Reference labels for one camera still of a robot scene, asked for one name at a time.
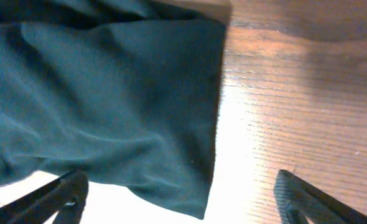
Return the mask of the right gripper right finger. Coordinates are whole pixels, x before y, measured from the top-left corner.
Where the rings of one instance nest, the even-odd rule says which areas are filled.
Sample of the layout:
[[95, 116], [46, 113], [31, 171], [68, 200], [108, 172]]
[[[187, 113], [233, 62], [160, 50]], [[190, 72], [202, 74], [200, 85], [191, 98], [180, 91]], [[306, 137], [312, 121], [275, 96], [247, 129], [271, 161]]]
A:
[[367, 224], [367, 215], [287, 170], [277, 173], [274, 198], [282, 224]]

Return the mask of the black t-shirt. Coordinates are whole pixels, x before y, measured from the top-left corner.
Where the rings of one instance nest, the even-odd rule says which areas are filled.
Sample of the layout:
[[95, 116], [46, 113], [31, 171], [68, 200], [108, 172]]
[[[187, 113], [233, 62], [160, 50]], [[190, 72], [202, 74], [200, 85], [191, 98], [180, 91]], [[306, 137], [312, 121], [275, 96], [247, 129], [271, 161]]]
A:
[[0, 0], [0, 186], [82, 170], [202, 219], [225, 33], [157, 1]]

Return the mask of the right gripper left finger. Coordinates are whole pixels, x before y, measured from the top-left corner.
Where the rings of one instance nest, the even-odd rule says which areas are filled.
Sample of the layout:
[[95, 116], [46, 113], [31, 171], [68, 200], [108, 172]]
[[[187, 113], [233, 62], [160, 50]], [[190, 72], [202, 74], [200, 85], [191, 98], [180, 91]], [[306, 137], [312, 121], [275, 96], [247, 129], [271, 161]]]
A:
[[0, 208], [0, 224], [79, 224], [88, 196], [88, 176], [69, 172]]

